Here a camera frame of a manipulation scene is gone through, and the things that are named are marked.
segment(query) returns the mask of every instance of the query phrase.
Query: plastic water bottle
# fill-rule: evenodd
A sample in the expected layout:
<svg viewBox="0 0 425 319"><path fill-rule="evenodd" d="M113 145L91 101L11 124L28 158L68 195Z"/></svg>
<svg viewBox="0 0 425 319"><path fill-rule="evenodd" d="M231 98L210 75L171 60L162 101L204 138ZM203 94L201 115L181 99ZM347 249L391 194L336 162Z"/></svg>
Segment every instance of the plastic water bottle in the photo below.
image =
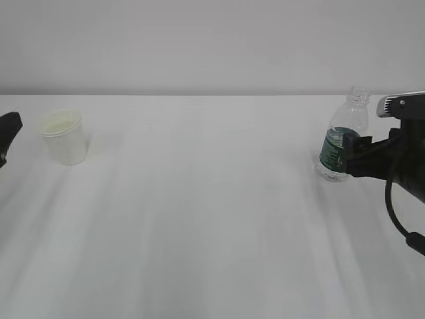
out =
<svg viewBox="0 0 425 319"><path fill-rule="evenodd" d="M334 113L326 138L315 163L316 172L328 181L345 181L347 174L343 171L342 152L343 136L352 133L364 136L369 128L367 104L371 92L365 88L351 88L347 101Z"/></svg>

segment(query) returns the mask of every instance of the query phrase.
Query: white paper cup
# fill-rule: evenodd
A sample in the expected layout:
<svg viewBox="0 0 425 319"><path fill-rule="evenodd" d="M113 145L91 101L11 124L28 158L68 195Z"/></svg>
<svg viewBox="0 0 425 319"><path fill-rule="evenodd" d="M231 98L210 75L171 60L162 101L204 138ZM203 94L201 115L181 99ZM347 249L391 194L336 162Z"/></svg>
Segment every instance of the white paper cup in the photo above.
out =
<svg viewBox="0 0 425 319"><path fill-rule="evenodd" d="M62 165L76 165L87 156L81 115L77 111L47 114L42 120L42 136L52 158Z"/></svg>

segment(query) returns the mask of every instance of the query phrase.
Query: green label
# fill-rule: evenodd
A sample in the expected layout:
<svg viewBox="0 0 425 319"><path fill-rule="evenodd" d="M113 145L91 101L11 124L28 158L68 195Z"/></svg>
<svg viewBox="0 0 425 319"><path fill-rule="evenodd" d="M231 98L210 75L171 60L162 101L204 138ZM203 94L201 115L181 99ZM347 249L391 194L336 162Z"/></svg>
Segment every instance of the green label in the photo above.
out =
<svg viewBox="0 0 425 319"><path fill-rule="evenodd" d="M359 136L356 131L350 128L331 128L326 133L326 138L320 152L320 162L323 166L337 173L344 172L342 155L344 152L343 137L345 133L352 133Z"/></svg>

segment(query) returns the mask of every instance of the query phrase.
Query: gray wall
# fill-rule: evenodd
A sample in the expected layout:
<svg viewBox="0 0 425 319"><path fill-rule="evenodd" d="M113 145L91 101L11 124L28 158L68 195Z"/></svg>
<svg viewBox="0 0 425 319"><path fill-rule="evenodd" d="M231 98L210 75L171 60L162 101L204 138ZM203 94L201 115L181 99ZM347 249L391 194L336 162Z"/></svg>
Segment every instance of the gray wall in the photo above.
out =
<svg viewBox="0 0 425 319"><path fill-rule="evenodd" d="M425 88L423 0L1 0L3 94Z"/></svg>

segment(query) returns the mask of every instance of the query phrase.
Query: robotic arm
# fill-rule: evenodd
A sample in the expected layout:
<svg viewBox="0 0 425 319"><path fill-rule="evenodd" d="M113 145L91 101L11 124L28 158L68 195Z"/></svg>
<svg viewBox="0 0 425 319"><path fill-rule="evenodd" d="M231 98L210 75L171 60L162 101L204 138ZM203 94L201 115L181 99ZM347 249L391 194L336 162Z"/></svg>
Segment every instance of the robotic arm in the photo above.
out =
<svg viewBox="0 0 425 319"><path fill-rule="evenodd" d="M345 134L343 165L354 177L373 177L386 181L385 204L394 226L406 243L425 255L425 237L408 232L397 219L391 203L391 187L395 182L425 203L425 92L387 96L378 104L381 118L400 120L400 128L392 128L387 140L372 143L372 137Z"/></svg>
<svg viewBox="0 0 425 319"><path fill-rule="evenodd" d="M21 128L22 121L18 112L0 116L0 168L6 164L7 151Z"/></svg>

